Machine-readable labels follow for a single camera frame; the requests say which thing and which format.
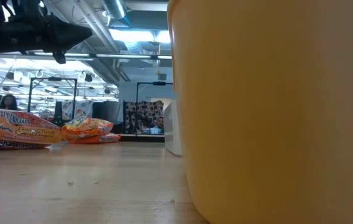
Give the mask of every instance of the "desk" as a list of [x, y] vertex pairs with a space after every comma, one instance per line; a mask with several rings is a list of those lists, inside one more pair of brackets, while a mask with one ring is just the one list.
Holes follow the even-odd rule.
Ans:
[[0, 151], [0, 224], [206, 223], [164, 143]]

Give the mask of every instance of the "maruchan package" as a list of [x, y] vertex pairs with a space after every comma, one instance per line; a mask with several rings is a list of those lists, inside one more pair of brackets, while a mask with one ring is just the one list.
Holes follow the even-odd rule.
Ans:
[[48, 145], [44, 144], [29, 144], [23, 142], [13, 142], [0, 139], [0, 149], [38, 149], [44, 148]]
[[0, 109], [0, 140], [49, 145], [60, 142], [62, 135], [58, 126], [35, 115]]

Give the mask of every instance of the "orange snack bag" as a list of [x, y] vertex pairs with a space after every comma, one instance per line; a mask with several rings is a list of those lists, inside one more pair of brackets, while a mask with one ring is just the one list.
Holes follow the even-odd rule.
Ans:
[[109, 134], [112, 128], [112, 122], [81, 116], [65, 124], [62, 134], [67, 140], [80, 139]]
[[32, 144], [62, 140], [60, 128], [29, 113], [0, 109], [0, 139]]
[[71, 139], [69, 140], [70, 143], [75, 144], [101, 144], [101, 143], [112, 143], [118, 142], [121, 138], [120, 134], [107, 134], [103, 136], [93, 136], [89, 138], [82, 138], [82, 139]]
[[0, 149], [38, 149], [38, 148], [44, 148], [47, 146], [48, 145], [30, 144], [30, 143], [14, 142], [14, 141], [0, 139]]

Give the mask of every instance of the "yellow bucket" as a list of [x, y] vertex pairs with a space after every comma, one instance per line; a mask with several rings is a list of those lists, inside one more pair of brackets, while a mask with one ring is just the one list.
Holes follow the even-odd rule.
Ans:
[[353, 224], [353, 0], [171, 0], [168, 22], [199, 212]]

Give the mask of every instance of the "ceiling light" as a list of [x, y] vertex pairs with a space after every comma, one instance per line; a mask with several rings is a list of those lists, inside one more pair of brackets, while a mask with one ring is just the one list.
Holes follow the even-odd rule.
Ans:
[[86, 74], [85, 79], [86, 82], [92, 82], [92, 74]]
[[89, 54], [83, 53], [65, 53], [66, 57], [89, 57]]
[[35, 74], [36, 78], [41, 78], [42, 77], [42, 72], [41, 70], [39, 70], [36, 74]]
[[112, 55], [112, 54], [97, 54], [99, 58], [129, 58], [129, 59], [151, 59], [150, 55]]
[[170, 33], [168, 30], [163, 30], [158, 33], [156, 36], [156, 42], [169, 44], [171, 42]]
[[106, 88], [104, 89], [104, 93], [105, 93], [105, 94], [110, 94], [110, 93], [111, 93], [110, 88], [109, 88], [109, 87], [106, 87]]
[[110, 33], [114, 40], [120, 40], [123, 42], [154, 41], [152, 32], [147, 30], [110, 29]]
[[163, 55], [163, 56], [159, 55], [157, 58], [158, 59], [167, 59], [167, 60], [171, 60], [172, 59], [171, 56], [166, 56], [166, 55]]

